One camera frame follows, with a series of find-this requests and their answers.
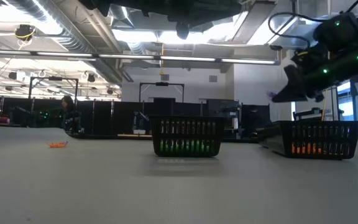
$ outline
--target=cable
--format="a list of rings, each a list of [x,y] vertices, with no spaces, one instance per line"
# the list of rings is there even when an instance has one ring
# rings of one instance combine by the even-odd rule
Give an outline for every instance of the cable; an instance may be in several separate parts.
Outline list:
[[[353,5],[346,12],[351,12],[357,6],[357,4],[358,4],[358,0],[355,3],[353,3]]]
[[[311,17],[308,17],[308,16],[305,16],[305,15],[301,15],[301,14],[297,14],[297,13],[294,13],[294,12],[279,12],[279,13],[276,13],[276,14],[273,14],[272,16],[270,16],[270,18],[268,19],[268,28],[270,29],[270,31],[272,33],[274,33],[275,35],[278,35],[280,37],[286,37],[286,38],[296,38],[296,39],[300,39],[300,40],[303,40],[307,43],[307,47],[305,50],[307,50],[308,48],[310,48],[311,44],[310,44],[310,41],[304,37],[301,37],[301,36],[298,36],[298,35],[285,35],[285,34],[279,34],[278,32],[275,32],[272,28],[272,26],[270,25],[271,22],[272,22],[272,19],[276,16],[282,16],[282,15],[289,15],[289,16],[293,16],[293,17],[300,17],[300,18],[304,18],[304,19],[307,19],[309,21],[315,21],[315,22],[325,22],[326,19],[313,19]]]
[[[18,50],[22,50],[23,47],[24,47],[24,42],[23,42],[23,44],[19,47]],[[13,59],[13,58],[10,58],[10,59],[4,64],[4,66],[2,66],[2,68],[0,68],[0,71],[2,71],[2,69],[5,68],[2,73],[4,73],[4,72],[7,70],[7,65],[9,64],[9,62],[11,62],[12,59]]]

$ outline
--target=person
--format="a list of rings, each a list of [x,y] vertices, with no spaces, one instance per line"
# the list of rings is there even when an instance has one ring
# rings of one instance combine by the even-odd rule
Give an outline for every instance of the person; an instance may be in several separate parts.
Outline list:
[[[75,106],[71,96],[64,96],[62,98],[62,106],[64,110],[63,115],[63,129],[65,131],[71,131],[80,129],[80,115],[75,111]]]

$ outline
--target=white table surface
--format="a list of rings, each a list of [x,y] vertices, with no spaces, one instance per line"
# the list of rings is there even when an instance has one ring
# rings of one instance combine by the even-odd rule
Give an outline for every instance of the white table surface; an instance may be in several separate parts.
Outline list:
[[[257,144],[161,159],[151,141],[0,128],[0,223],[358,223],[358,147],[349,161],[287,159]]]

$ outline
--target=white wall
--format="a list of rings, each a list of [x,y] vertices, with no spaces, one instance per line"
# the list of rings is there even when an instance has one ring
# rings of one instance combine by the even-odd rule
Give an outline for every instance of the white wall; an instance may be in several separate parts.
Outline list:
[[[234,100],[234,65],[226,72],[226,99]]]
[[[134,79],[134,83],[124,82],[122,84],[122,101],[139,101],[140,82],[160,82],[160,69],[149,68],[126,68],[127,73]],[[170,75],[169,83],[185,84],[185,103],[199,103],[200,99],[225,99],[225,74],[218,69],[192,69],[188,71],[182,68],[164,68],[164,73]],[[209,76],[218,76],[217,83],[210,83]],[[173,86],[151,85],[142,94],[141,101],[149,101],[150,98],[165,97],[176,98],[181,102],[181,94]]]
[[[270,105],[272,121],[291,120],[291,103],[273,103],[267,94],[287,84],[283,68],[289,63],[288,56],[280,66],[234,65],[234,99],[245,105]]]

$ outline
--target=black basket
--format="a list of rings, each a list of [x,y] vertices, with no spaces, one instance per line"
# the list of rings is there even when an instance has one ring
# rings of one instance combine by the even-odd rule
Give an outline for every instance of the black basket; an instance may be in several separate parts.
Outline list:
[[[287,157],[351,159],[358,121],[277,121],[257,132],[262,146]]]
[[[164,157],[213,157],[219,154],[224,118],[151,116],[154,152]]]

